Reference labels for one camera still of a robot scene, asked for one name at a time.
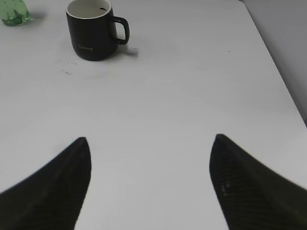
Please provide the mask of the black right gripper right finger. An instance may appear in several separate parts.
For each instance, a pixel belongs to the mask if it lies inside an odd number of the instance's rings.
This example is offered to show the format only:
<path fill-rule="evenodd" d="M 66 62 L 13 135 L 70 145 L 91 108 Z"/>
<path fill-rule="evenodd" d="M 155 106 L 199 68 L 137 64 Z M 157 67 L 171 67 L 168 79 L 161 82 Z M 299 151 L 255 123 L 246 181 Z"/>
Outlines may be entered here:
<path fill-rule="evenodd" d="M 305 230 L 307 191 L 252 157 L 229 137 L 215 137 L 211 181 L 230 230 Z"/>

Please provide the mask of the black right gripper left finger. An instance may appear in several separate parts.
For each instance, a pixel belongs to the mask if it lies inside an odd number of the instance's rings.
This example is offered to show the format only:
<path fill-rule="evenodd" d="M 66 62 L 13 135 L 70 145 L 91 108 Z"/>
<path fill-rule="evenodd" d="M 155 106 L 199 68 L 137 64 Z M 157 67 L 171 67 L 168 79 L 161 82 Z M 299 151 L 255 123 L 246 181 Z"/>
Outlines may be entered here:
<path fill-rule="evenodd" d="M 38 171 L 0 194 L 2 230 L 73 230 L 91 180 L 91 153 L 79 137 Z"/>

